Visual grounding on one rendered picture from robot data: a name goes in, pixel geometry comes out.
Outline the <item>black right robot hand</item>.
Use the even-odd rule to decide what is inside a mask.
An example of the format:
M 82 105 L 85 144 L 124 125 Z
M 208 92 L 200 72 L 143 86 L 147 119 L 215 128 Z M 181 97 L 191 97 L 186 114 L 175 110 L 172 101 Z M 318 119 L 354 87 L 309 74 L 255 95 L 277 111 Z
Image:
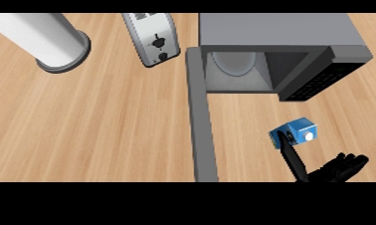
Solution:
M 368 157 L 363 154 L 339 153 L 318 169 L 306 172 L 304 162 L 281 131 L 277 132 L 277 137 L 281 157 L 298 182 L 345 182 L 368 162 Z

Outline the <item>blue milk carton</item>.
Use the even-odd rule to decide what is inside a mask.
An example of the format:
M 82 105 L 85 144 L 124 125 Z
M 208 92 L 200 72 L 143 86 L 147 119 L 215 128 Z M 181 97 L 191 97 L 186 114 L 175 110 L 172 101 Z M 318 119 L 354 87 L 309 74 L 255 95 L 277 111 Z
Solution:
M 271 143 L 276 149 L 280 149 L 280 140 L 277 133 L 284 133 L 287 143 L 290 145 L 301 144 L 317 138 L 317 124 L 312 123 L 305 117 L 289 121 L 280 127 L 277 127 L 270 133 Z

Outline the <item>grey microwave door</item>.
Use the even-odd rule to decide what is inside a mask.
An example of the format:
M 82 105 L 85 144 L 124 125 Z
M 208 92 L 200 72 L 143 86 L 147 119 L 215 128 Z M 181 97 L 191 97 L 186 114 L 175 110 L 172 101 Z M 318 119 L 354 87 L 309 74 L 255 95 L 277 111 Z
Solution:
M 187 48 L 186 66 L 193 178 L 196 182 L 218 182 L 199 48 Z

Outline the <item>grey microwave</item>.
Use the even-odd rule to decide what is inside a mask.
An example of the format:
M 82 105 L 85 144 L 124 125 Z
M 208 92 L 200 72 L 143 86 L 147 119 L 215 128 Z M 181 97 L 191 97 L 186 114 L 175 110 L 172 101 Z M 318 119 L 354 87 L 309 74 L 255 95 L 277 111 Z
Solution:
M 373 59 L 346 14 L 200 13 L 206 90 L 305 102 Z

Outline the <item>silver toaster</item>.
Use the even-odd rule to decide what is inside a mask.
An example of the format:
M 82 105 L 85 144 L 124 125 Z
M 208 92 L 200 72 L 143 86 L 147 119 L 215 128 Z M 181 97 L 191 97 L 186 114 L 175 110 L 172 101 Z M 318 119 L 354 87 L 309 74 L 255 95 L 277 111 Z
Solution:
M 127 28 L 143 65 L 150 68 L 181 53 L 169 13 L 124 13 Z

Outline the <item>white cylinder with grey base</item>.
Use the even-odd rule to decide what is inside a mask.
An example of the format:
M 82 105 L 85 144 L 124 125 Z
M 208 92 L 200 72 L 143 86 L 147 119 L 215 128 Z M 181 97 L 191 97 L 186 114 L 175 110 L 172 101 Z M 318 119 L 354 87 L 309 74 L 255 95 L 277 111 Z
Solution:
M 74 70 L 88 57 L 90 37 L 62 13 L 0 13 L 0 33 L 51 74 Z

